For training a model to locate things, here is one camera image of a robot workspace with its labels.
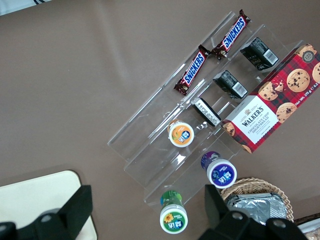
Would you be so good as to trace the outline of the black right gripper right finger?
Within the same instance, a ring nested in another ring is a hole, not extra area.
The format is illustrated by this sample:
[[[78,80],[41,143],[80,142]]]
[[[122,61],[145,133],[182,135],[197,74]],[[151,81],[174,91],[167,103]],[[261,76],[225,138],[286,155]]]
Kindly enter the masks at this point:
[[[206,184],[205,212],[210,227],[200,240],[305,240],[306,236],[291,221],[269,218],[262,225],[238,210],[228,209],[214,185]]]

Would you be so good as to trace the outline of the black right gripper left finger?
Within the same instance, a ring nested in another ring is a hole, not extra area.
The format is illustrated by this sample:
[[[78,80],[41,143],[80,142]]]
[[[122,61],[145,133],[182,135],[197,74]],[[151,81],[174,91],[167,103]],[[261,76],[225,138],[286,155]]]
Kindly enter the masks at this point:
[[[82,185],[56,213],[40,215],[20,229],[0,223],[2,240],[75,240],[93,211],[92,187]]]

